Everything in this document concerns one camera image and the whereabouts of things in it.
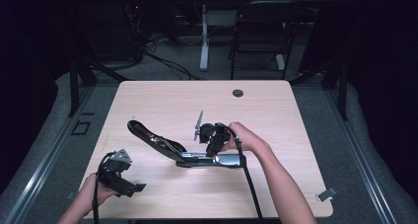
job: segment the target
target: hand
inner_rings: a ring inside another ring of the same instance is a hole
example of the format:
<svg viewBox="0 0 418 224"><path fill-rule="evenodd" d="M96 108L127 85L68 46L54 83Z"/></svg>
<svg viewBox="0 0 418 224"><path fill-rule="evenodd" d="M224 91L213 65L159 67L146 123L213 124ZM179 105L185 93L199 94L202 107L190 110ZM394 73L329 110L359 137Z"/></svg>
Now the hand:
<svg viewBox="0 0 418 224"><path fill-rule="evenodd" d="M93 210L93 197L95 194L96 174L90 174L83 183L76 199L67 209L58 223L78 223L84 216ZM98 203L101 205L109 197L118 193L111 188L105 187L102 183L98 185Z"/></svg>
<svg viewBox="0 0 418 224"><path fill-rule="evenodd" d="M256 135L254 132L239 122L230 123L229 128L240 139L241 146L245 151L255 152L261 146L269 147L267 142L265 142L262 138L260 138L258 135ZM227 151L231 149L237 149L237 143L233 135L231 135L230 141L228 141L228 143L222 147L221 151Z"/></svg>

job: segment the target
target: black plastic part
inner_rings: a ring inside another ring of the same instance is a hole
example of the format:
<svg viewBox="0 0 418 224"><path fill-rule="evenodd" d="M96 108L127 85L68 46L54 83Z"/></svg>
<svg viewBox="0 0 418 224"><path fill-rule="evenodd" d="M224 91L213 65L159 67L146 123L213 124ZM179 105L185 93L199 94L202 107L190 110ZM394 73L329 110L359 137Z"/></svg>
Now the black plastic part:
<svg viewBox="0 0 418 224"><path fill-rule="evenodd" d="M104 168L108 173L122 173L123 171L128 170L129 167L130 164L124 162L107 160L104 163Z"/></svg>
<svg viewBox="0 0 418 224"><path fill-rule="evenodd" d="M204 123L200 126L199 143L207 143L210 136L213 134L213 125L210 123Z"/></svg>
<svg viewBox="0 0 418 224"><path fill-rule="evenodd" d="M117 191L119 193L118 196L126 195L131 197L134 192L142 191L144 189L145 184L133 184L123 178L114 179L111 181L109 188Z"/></svg>
<svg viewBox="0 0 418 224"><path fill-rule="evenodd" d="M150 145L151 147L153 147L155 150L159 151L161 154L165 155L166 157L173 159L177 162L183 162L184 160L181 158L180 154L178 154L177 152L181 153L181 152L187 152L185 150L185 148L183 146L181 146L181 144L171 141L169 139L165 139L153 132L151 132L150 130L148 130L141 122L136 121L136 120L130 120L128 121L128 129L129 131L137 136L138 138L140 138L142 141L148 143L148 145ZM173 151L169 146L167 146L166 144L162 143L162 142L155 142L152 139L155 140L155 138L163 138L166 141L168 141L175 150L177 151Z"/></svg>
<svg viewBox="0 0 418 224"><path fill-rule="evenodd" d="M227 126L222 123L215 123L212 130L213 135L210 137L209 144L206 148L207 157L217 155L221 151L224 144L230 141L231 138Z"/></svg>
<svg viewBox="0 0 418 224"><path fill-rule="evenodd" d="M136 191L142 191L147 184L136 184Z"/></svg>

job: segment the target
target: gray carpet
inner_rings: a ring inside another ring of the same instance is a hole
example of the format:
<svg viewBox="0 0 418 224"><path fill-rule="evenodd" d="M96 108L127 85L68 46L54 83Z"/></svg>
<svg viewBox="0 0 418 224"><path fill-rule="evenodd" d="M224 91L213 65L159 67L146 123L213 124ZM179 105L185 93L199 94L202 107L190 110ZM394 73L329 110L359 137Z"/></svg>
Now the gray carpet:
<svg viewBox="0 0 418 224"><path fill-rule="evenodd" d="M297 76L299 60L309 32L309 29L300 32L296 41L288 80ZM222 30L219 30L217 35L213 34L210 41L209 69L206 72L198 69L200 43L186 44L182 41L162 40L157 43L155 54L179 63L191 73L205 79L229 79L229 39L228 34L223 34ZM117 66L114 62L106 65ZM132 80L179 80L171 69L148 56L144 56L143 61L135 67L117 72ZM34 194L33 202L26 204L24 213L18 220L23 223L55 223L71 203L71 200L65 196L68 191L75 192L81 182L117 90L117 83L113 79L100 71L95 73L99 79L98 85L95 88L85 88L81 85L81 91L84 92L82 95L86 99L83 100L78 114L71 119L67 118L70 112L68 74L57 80L59 94L54 108L21 169L0 197L1 223L5 223L6 220L16 220L11 217L11 211L12 214L15 213L13 208L16 208L16 204L19 203L25 186L36 172L38 165L42 163L44 155L57 142L60 143L57 159L51 164L51 170L46 172L46 180L42 183L41 189ZM339 191L332 200L333 215L329 218L317 219L318 223L384 223L353 159L347 132L343 128L339 115L335 113L334 102L331 100L333 92L323 91L317 82L316 78L312 78L307 82L309 84L295 86L293 89L325 185L335 187ZM346 125L348 124L353 130L358 144L364 151L367 162L381 185L397 223L418 223L416 205L397 185L367 136L367 127L357 104L357 95L352 87L349 87L347 110L349 120ZM71 135L71 132L79 132L73 131L77 122L90 125L85 135ZM60 134L63 128L66 128L64 129L66 133ZM128 221L102 220L101 222L127 223ZM158 220L141 223L148 222L174 223ZM254 220L218 220L217 222L252 223ZM83 223L93 223L93 221L85 220Z"/></svg>

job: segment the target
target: black cable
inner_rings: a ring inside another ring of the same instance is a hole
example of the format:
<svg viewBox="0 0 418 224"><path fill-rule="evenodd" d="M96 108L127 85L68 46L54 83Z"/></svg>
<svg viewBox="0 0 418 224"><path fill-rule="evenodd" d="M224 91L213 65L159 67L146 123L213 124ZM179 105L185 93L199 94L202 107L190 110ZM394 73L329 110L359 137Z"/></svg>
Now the black cable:
<svg viewBox="0 0 418 224"><path fill-rule="evenodd" d="M125 62L124 64L122 64L122 65L117 65L117 66L108 66L108 65L105 65L105 63L104 63L104 62L102 62L102 64L103 64L106 68L109 68L109 69L111 69L111 70L113 70L113 71L118 71L118 70L122 70L122 69L132 68L132 67L134 67L135 65L137 65L139 62L140 62L140 60L137 60L137 59L131 59L131 60L129 60L129 61L127 61L127 62Z"/></svg>
<svg viewBox="0 0 418 224"><path fill-rule="evenodd" d="M187 75L188 76L188 80L191 80L191 79L196 79L196 80L205 80L204 78L201 78L201 77L199 77L199 76L197 76L197 75L194 75L194 74L192 74L192 73L190 73L186 68L184 68L183 66L181 66L181 65L179 65L179 64L177 64L177 63L174 63L174 62L172 62L172 61L169 61L169 60L166 60L166 59L164 59L164 58L161 58L161 57L159 57L159 56L157 56L157 55L155 55L155 54L152 54L152 53L150 53L150 52L148 52L148 51L145 51L144 52L144 54L146 54L146 55L148 55L148 56L150 56L151 58L153 58L153 59L155 59L155 60L157 60L157 61L160 61L160 62L162 62L162 63L164 63L166 66L168 66L171 70L172 70L172 72L179 78L179 79L181 79L182 80L182 78L181 77L179 77L179 75L178 74L176 74L175 72L174 72L174 70L176 70L176 71L178 71L178 72L180 72L180 73L183 73L183 74L185 74L185 75Z"/></svg>
<svg viewBox="0 0 418 224"><path fill-rule="evenodd" d="M228 126L227 126L227 129L231 132L231 134L234 136L234 140L236 141L238 153L240 154L240 160L241 160L241 163L243 164L245 177L246 177L246 180L248 181L249 189L251 190L251 195L254 201L255 210L257 211L258 220L260 221L261 224L263 224L264 219L261 214L261 209L258 203L257 194L255 193L254 184L252 183L252 179L251 179L251 176L249 175L248 167L246 166L246 161L244 159L244 154L243 154L243 147L241 146L240 139L237 137L234 131L230 129Z"/></svg>
<svg viewBox="0 0 418 224"><path fill-rule="evenodd" d="M95 193L93 195L93 217L95 220L95 224L99 224L99 201L98 201L98 186L99 186L99 177L101 175L102 165L106 158L110 157L111 155L115 154L115 152L107 153L99 163L98 171L96 172L96 183L95 183Z"/></svg>

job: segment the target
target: wire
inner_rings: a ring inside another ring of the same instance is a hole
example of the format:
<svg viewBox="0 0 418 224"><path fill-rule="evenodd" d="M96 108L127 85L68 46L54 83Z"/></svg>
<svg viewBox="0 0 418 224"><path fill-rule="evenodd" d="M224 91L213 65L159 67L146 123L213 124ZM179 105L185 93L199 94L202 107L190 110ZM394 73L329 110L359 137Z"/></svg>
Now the wire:
<svg viewBox="0 0 418 224"><path fill-rule="evenodd" d="M102 165L106 158L110 157L111 155L115 154L115 152L107 153L101 160L98 171L96 172L96 183L95 183L95 193L93 195L93 217L95 220L95 224L99 224L99 201L98 201L98 187L99 187L99 177L101 175Z"/></svg>
<svg viewBox="0 0 418 224"><path fill-rule="evenodd" d="M251 176L249 175L248 167L246 166L246 161L244 159L244 154L243 154L243 147L241 146L240 139L237 137L237 135L234 133L234 131L232 129L230 129L228 126L227 126L227 129L234 136L234 140L237 143L238 153L240 154L240 160L241 160L241 163L243 164L245 177L246 177L246 180L248 181L249 189L251 191L252 199L253 199L254 205L255 205L255 210L257 211L258 220L260 221L261 224L263 224L264 219L263 219L262 214L261 214L261 209L260 209L260 205L258 203L257 194L255 193L254 184L252 183L252 179L251 179Z"/></svg>
<svg viewBox="0 0 418 224"><path fill-rule="evenodd" d="M182 74L185 74L188 77L188 80L191 80L191 79L205 80L204 78L201 78L197 75L194 75L194 74L190 73L186 68L184 68L183 66L181 66L177 63L174 63L172 61L163 59L163 58L161 58L161 57L159 57L155 54L152 54L148 51L145 51L144 54L150 56L151 58L154 58L157 61L160 61L160 62L164 63L166 66L168 66L170 68L170 70L172 70L173 74L175 74L180 80L183 80L183 79L175 72L175 70L182 73Z"/></svg>
<svg viewBox="0 0 418 224"><path fill-rule="evenodd" d="M203 35L195 36L195 37L197 37L197 40L195 40L193 42L188 42L187 40L185 40L186 38L192 38L192 37L178 37L178 38L181 39L181 41L183 43L188 44L188 45L197 44L197 43L199 43L203 39Z"/></svg>
<svg viewBox="0 0 418 224"><path fill-rule="evenodd" d="M148 49L149 51L155 52L157 51L157 42L166 38L164 38L164 35L161 33L154 33L154 34L149 34L149 35L150 36L148 37L148 41L145 44L146 49Z"/></svg>

